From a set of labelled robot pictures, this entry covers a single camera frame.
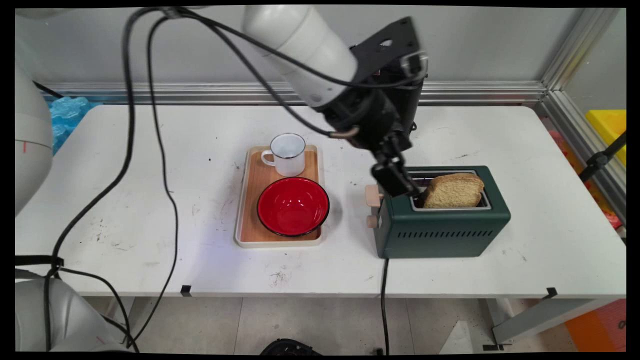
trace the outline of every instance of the toast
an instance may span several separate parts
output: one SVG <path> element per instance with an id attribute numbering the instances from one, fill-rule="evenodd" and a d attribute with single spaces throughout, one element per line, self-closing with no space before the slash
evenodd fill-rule
<path id="1" fill-rule="evenodd" d="M 425 190 L 424 208 L 474 208 L 482 199 L 484 183 L 474 174 L 460 172 L 438 176 Z"/>

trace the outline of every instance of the table surface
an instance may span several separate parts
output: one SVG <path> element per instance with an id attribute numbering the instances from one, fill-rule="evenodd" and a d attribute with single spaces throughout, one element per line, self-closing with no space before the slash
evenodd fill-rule
<path id="1" fill-rule="evenodd" d="M 322 116 L 296 107 L 327 128 Z M 173 209 L 163 191 L 150 106 L 137 106 L 134 152 L 122 182 L 69 234 L 69 268 L 103 276 L 122 296 L 157 295 L 173 258 Z M 383 260 L 366 227 L 367 151 L 313 133 L 276 106 L 160 106 L 168 184 L 178 205 L 179 253 L 167 295 L 354 296 L 380 292 Z M 521 106 L 420 107 L 407 165 L 487 165 L 511 221 L 476 258 L 392 259 L 391 297 L 626 296 L 626 247 L 548 135 Z M 332 209 L 314 247 L 243 249 L 234 237 L 246 151 L 295 132 L 318 146 Z M 48 254 L 63 228 L 116 176 L 126 106 L 94 108 L 53 159 L 15 219 L 16 254 Z M 31 269 L 43 274 L 44 266 Z M 63 278 L 82 295 L 99 281 Z"/>

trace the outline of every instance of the toaster vent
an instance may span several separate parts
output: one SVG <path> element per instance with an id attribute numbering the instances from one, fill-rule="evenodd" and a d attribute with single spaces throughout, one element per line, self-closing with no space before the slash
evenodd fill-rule
<path id="1" fill-rule="evenodd" d="M 399 231 L 398 238 L 482 238 L 491 236 L 493 230 L 476 231 L 421 231 L 405 232 Z"/>

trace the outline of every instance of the toaster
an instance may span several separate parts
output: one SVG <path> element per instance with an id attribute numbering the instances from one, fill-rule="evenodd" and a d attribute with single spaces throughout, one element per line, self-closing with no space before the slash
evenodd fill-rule
<path id="1" fill-rule="evenodd" d="M 382 187 L 367 185 L 378 256 L 387 258 L 470 258 L 480 256 L 511 219 L 486 166 L 407 167 L 423 192 L 435 177 L 470 172 L 482 179 L 480 202 L 473 208 L 422 208 L 423 196 L 390 197 Z"/>

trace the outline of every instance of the red bowl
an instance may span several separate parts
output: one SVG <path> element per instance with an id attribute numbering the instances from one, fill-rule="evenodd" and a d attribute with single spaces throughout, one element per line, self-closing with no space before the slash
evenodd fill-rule
<path id="1" fill-rule="evenodd" d="M 329 196 L 304 177 L 275 181 L 258 199 L 258 218 L 272 233 L 302 236 L 317 229 L 329 214 Z"/>

